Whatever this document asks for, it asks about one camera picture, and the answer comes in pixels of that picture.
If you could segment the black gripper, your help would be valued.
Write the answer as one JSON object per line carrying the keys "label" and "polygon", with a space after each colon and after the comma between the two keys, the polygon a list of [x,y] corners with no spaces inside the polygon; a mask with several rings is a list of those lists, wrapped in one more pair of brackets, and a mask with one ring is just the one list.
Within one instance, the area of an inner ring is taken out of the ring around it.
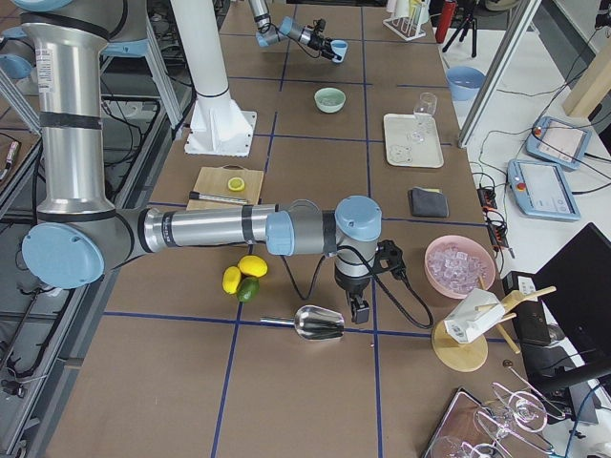
{"label": "black gripper", "polygon": [[334,279],[337,285],[347,293],[351,321],[355,324],[367,323],[369,321],[369,303],[362,295],[369,286],[371,274],[352,277],[335,267]]}
{"label": "black gripper", "polygon": [[324,38],[322,34],[312,31],[309,36],[309,41],[306,44],[309,48],[328,60],[333,60],[336,57],[335,52],[331,48],[331,40]]}

